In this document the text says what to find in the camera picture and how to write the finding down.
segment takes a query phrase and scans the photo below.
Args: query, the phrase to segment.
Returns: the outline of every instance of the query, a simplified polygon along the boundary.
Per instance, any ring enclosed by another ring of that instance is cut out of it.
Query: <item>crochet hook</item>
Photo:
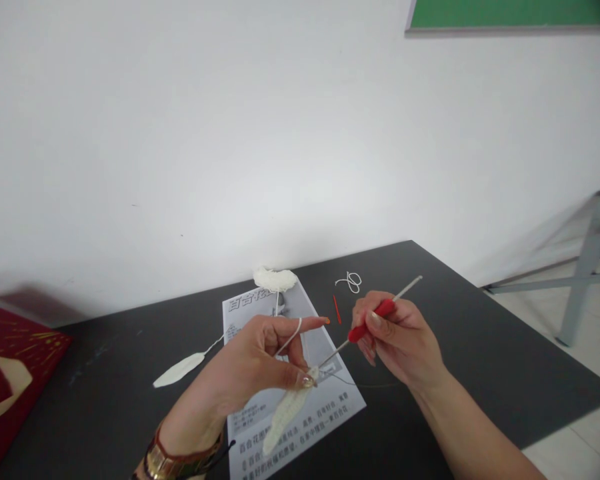
[[[380,303],[380,305],[378,305],[377,308],[373,312],[376,315],[378,315],[379,317],[386,317],[390,313],[393,313],[395,311],[396,300],[400,299],[406,292],[411,290],[411,288],[416,283],[418,283],[420,280],[422,280],[422,275],[418,275],[416,278],[414,278],[412,280],[412,282],[410,284],[408,284],[406,287],[404,287],[402,290],[400,290],[400,292],[394,298],[382,300],[382,303]],[[327,359],[324,360],[324,362],[322,362],[320,365],[318,365],[318,370],[320,370],[320,368],[322,368],[324,365],[326,365],[326,363],[329,360],[331,360],[335,356],[336,353],[338,353],[340,350],[342,350],[348,344],[358,343],[360,341],[360,339],[365,336],[366,332],[368,332],[368,330],[367,330],[366,324],[364,324],[364,323],[362,325],[360,325],[359,327],[356,327],[353,330],[351,330],[349,332],[349,335],[347,336],[347,339],[344,341],[344,343],[342,345],[340,345],[338,348],[336,348],[335,352],[330,354],[330,356],[328,356]]]

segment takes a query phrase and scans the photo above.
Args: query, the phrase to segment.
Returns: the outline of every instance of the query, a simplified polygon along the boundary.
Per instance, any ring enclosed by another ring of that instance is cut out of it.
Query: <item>metal chair leg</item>
[[[600,262],[600,197],[595,205],[593,216],[589,224],[589,230],[582,245],[580,257],[576,264],[574,279],[584,279],[590,277],[598,267]],[[565,316],[562,321],[562,328],[557,336],[557,340],[567,346],[571,346],[575,340],[575,334],[578,331],[582,321],[582,310],[587,300],[587,292],[590,282],[580,281],[571,287]]]

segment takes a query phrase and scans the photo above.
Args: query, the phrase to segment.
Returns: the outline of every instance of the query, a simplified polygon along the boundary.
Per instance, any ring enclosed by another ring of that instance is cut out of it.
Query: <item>white crocheted leaf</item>
[[[200,365],[204,359],[204,353],[198,352],[188,356],[183,360],[180,360],[169,370],[160,375],[160,377],[158,377],[158,380],[153,382],[153,387],[164,387],[165,385],[170,385],[172,383],[177,382],[186,374],[188,374],[191,370]]]
[[[314,380],[317,380],[319,370],[317,367],[312,368],[307,372],[308,375],[312,376]],[[278,403],[273,418],[271,419],[271,428],[267,432],[265,441],[263,442],[262,452],[265,455],[270,455],[278,441],[282,437],[282,434],[287,429],[287,426],[293,421],[293,419],[300,413],[302,407],[305,406],[307,397],[313,389],[302,389],[302,390],[287,390],[280,403]]]

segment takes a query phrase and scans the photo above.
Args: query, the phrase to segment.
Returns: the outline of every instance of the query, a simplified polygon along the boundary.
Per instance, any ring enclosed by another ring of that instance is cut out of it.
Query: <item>hand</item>
[[[302,352],[300,333],[322,327],[327,319],[306,317],[300,332],[280,355],[274,355],[294,334],[298,319],[257,315],[198,374],[178,399],[160,429],[170,455],[188,455],[212,446],[227,416],[268,388],[301,389],[315,385]]]
[[[382,300],[392,298],[390,293],[371,291],[356,302],[351,328],[366,323],[369,330],[358,348],[374,366],[377,351],[392,374],[409,388],[423,391],[440,384],[447,368],[438,341],[420,310],[408,300],[398,300],[396,311],[386,319],[373,312]]]

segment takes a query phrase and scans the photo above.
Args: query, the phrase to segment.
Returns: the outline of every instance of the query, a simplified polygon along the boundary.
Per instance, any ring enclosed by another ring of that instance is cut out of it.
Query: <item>right hand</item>
[[[382,300],[392,298],[388,292],[370,291],[356,302],[351,328],[366,323],[369,330],[358,348],[374,366],[377,351],[392,374],[411,389],[422,391],[441,384],[448,371],[438,340],[420,310],[408,300],[398,300],[395,312],[386,319],[373,312]]]

